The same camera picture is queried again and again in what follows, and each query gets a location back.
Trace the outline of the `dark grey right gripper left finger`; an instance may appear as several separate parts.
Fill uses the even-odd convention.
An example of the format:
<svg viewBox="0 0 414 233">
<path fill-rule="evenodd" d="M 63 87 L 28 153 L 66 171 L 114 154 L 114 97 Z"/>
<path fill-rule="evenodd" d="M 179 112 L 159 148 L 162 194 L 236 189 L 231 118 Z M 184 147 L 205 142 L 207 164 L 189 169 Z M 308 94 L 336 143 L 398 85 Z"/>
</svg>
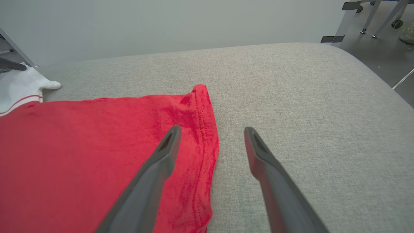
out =
<svg viewBox="0 0 414 233">
<path fill-rule="evenodd" d="M 153 232 L 164 184 L 174 171 L 180 142 L 180 126 L 171 127 L 96 229 L 97 233 Z"/>
</svg>

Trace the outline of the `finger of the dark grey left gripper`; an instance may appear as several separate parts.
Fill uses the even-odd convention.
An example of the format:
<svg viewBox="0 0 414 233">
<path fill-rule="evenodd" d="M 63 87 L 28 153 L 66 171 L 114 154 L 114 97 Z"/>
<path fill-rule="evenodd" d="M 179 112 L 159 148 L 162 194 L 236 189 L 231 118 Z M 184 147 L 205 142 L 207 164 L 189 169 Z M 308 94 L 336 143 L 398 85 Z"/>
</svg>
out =
<svg viewBox="0 0 414 233">
<path fill-rule="evenodd" d="M 18 70 L 25 71 L 27 69 L 26 65 L 13 62 L 4 58 L 0 58 L 0 69 L 3 70 Z"/>
</svg>

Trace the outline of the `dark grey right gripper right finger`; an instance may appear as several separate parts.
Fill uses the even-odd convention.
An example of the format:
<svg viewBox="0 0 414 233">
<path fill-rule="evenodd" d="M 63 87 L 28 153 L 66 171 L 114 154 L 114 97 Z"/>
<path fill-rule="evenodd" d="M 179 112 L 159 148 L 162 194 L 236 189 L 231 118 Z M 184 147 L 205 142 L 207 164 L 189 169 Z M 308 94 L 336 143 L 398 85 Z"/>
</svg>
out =
<svg viewBox="0 0 414 233">
<path fill-rule="evenodd" d="M 272 233 L 327 233 L 328 229 L 258 132 L 244 130 L 252 175 L 260 183 Z"/>
</svg>

